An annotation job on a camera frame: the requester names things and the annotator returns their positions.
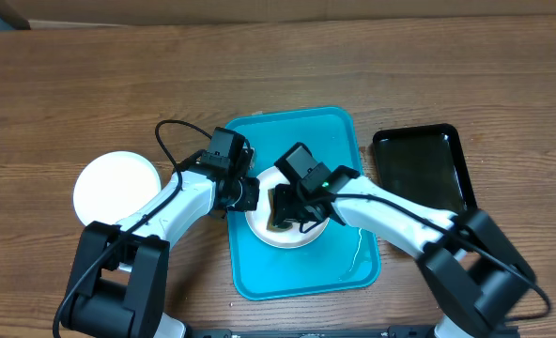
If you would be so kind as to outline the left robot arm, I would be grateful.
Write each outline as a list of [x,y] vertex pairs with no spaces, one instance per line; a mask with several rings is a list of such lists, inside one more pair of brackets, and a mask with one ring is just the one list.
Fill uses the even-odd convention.
[[186,324],[164,311],[171,249],[212,210],[249,211],[259,182],[248,158],[182,163],[149,202],[116,224],[83,231],[52,332],[92,337],[185,337]]

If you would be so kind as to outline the white plate red stain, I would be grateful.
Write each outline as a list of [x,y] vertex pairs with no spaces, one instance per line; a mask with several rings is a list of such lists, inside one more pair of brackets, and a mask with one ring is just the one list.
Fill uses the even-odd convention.
[[314,222],[305,223],[304,230],[311,228],[307,233],[300,232],[298,223],[291,223],[286,229],[274,228],[270,222],[274,214],[271,194],[278,184],[288,184],[288,180],[275,166],[266,169],[257,178],[260,183],[257,207],[256,210],[246,211],[245,219],[259,239],[276,248],[294,249],[311,243],[323,233],[329,219],[317,226]]

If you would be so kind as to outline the white plate blue rim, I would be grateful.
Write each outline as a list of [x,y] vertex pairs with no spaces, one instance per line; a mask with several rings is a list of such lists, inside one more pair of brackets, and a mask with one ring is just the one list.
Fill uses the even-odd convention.
[[161,189],[160,176],[149,160],[134,152],[115,151],[83,169],[72,202],[83,225],[114,224],[138,211]]

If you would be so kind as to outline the yellow green sponge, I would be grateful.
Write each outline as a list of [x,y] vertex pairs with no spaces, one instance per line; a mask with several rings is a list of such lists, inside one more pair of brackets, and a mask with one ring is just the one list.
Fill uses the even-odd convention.
[[288,218],[290,207],[290,189],[279,184],[269,190],[270,216],[268,229],[273,232],[285,232],[292,228],[293,222]]

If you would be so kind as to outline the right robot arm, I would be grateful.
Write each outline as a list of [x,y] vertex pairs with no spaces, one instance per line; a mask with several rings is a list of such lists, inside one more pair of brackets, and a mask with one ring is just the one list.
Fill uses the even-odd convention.
[[278,168],[272,222],[323,221],[375,234],[411,256],[444,313],[437,337],[508,337],[509,312],[535,286],[535,274],[482,209],[455,213],[415,204],[358,171]]

